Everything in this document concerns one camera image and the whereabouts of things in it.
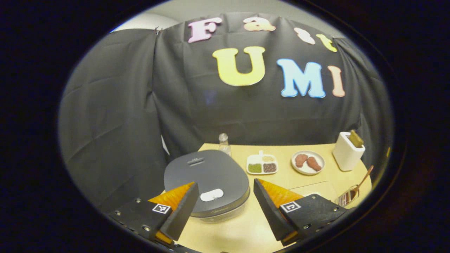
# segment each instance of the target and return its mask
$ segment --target white plate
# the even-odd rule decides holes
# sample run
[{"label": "white plate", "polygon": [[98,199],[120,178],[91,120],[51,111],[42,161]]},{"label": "white plate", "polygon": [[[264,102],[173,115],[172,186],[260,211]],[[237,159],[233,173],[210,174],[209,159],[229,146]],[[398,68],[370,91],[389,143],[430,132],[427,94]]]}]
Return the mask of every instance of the white plate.
[{"label": "white plate", "polygon": [[[263,157],[270,157],[272,158],[272,161],[267,161],[264,162],[263,161]],[[248,165],[249,164],[261,164],[261,172],[260,173],[256,173],[256,172],[250,172],[248,170]],[[275,171],[274,172],[264,172],[264,164],[266,163],[274,163],[275,164]],[[252,174],[252,175],[267,175],[267,174],[274,174],[278,171],[278,162],[277,159],[275,158],[275,156],[271,155],[271,154],[263,154],[262,150],[259,151],[259,154],[253,154],[247,157],[247,173],[248,174]]]},{"label": "white plate", "polygon": [[[295,165],[295,157],[297,157],[300,154],[305,154],[305,155],[308,156],[308,158],[311,157],[311,156],[314,157],[315,160],[317,161],[317,164],[319,164],[322,167],[322,169],[317,172],[313,168],[309,167],[308,163],[306,161],[303,163],[303,167],[301,167],[301,168],[297,167]],[[291,164],[292,164],[292,167],[294,167],[295,170],[297,170],[298,172],[300,172],[302,174],[305,174],[305,175],[317,174],[317,173],[321,172],[322,170],[324,170],[324,167],[325,167],[324,159],[318,153],[312,152],[312,151],[309,151],[309,150],[302,150],[302,151],[296,152],[291,158]]]}]

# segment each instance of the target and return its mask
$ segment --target sectioned dish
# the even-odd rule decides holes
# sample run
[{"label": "sectioned dish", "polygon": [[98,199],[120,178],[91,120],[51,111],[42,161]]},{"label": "sectioned dish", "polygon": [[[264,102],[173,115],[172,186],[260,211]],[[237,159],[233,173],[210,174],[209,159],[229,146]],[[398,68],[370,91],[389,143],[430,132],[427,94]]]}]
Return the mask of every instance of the sectioned dish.
[{"label": "sectioned dish", "polygon": [[263,154],[253,154],[247,158],[247,173],[253,175],[274,174],[278,171],[278,162],[275,156]]}]

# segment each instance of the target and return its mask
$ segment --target blue letter m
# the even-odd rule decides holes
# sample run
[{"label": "blue letter m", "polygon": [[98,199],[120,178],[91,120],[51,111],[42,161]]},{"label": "blue letter m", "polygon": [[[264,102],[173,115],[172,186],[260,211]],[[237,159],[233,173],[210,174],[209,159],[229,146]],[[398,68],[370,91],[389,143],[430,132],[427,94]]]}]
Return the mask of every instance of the blue letter m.
[{"label": "blue letter m", "polygon": [[308,95],[312,98],[325,97],[325,91],[322,86],[322,77],[320,70],[322,66],[318,63],[308,62],[303,73],[298,65],[291,59],[279,59],[277,64],[281,66],[284,74],[284,90],[281,91],[283,97],[295,97],[298,92],[294,85],[297,86],[298,91],[302,96],[306,95],[308,88],[310,90]]}]

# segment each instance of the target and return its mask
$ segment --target clear bottle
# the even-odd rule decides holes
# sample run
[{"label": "clear bottle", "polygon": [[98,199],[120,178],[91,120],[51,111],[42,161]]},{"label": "clear bottle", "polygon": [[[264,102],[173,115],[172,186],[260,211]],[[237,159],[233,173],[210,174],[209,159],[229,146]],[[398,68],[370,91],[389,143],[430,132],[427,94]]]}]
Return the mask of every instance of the clear bottle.
[{"label": "clear bottle", "polygon": [[228,135],[225,133],[219,135],[219,150],[231,156],[231,147],[228,144]]}]

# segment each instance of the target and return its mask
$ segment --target white box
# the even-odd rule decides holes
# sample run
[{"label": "white box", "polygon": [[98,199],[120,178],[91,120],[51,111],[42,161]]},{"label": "white box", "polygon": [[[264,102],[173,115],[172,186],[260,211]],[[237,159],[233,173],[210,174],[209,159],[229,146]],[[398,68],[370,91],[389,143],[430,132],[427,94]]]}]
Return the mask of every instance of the white box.
[{"label": "white box", "polygon": [[364,145],[362,148],[355,147],[348,136],[349,132],[340,132],[333,149],[334,159],[342,171],[353,170],[365,151]]}]

